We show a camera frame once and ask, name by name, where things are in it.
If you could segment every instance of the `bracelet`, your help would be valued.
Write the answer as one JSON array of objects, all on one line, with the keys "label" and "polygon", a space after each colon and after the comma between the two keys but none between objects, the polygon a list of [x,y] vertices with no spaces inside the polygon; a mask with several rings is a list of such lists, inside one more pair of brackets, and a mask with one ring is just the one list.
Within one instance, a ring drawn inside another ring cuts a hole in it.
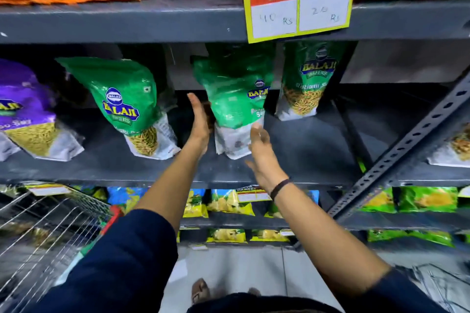
[{"label": "bracelet", "polygon": [[277,196],[279,191],[282,190],[286,184],[291,183],[291,182],[292,182],[292,179],[290,177],[288,179],[282,180],[276,187],[274,187],[274,189],[269,194],[271,199],[274,201],[274,198]]}]

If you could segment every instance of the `dark blue shirt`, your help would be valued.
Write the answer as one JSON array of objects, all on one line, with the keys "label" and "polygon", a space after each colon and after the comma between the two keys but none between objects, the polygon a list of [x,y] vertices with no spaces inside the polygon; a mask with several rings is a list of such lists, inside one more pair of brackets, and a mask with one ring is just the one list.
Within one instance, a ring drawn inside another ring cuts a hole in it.
[{"label": "dark blue shirt", "polygon": [[[33,313],[157,312],[178,258],[176,235],[162,216],[144,209],[120,218],[70,271],[67,281],[53,287],[30,309]],[[369,292],[341,301],[354,312],[445,312],[398,271],[392,270]],[[307,298],[234,294],[193,306],[191,312],[251,312],[336,309]]]}]

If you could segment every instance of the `white tile floor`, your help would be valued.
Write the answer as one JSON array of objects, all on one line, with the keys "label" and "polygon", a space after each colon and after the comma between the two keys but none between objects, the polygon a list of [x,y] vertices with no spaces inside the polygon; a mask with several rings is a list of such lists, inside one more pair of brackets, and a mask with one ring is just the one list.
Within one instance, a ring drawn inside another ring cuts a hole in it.
[{"label": "white tile floor", "polygon": [[[262,295],[312,298],[343,311],[304,252],[272,247],[226,247],[205,251],[179,247],[178,251],[179,260],[186,261],[188,274],[167,285],[162,313],[186,312],[191,305],[191,286],[201,277],[213,297],[247,292],[250,287],[255,287]],[[450,253],[379,252],[379,255],[391,265],[410,268],[435,263],[450,272],[463,273],[463,258]]]}]

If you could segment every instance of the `metal wire basket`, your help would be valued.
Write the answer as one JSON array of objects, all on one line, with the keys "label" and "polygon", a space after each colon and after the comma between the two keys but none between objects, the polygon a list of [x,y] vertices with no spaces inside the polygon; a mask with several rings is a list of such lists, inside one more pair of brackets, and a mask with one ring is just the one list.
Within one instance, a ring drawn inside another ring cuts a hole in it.
[{"label": "metal wire basket", "polygon": [[0,312],[38,302],[109,219],[108,204],[80,192],[0,194]]}]

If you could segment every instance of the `red shopping cart handle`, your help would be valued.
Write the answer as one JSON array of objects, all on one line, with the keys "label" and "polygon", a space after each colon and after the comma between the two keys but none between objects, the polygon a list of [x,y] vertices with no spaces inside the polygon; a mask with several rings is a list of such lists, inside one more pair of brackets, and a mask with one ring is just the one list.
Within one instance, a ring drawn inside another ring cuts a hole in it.
[{"label": "red shopping cart handle", "polygon": [[109,208],[109,211],[111,212],[113,216],[108,221],[108,223],[106,223],[104,228],[101,230],[100,235],[104,235],[108,231],[108,229],[111,227],[111,225],[113,225],[115,221],[117,221],[121,216],[124,215],[124,213],[122,213],[120,206],[116,204],[112,205]]}]

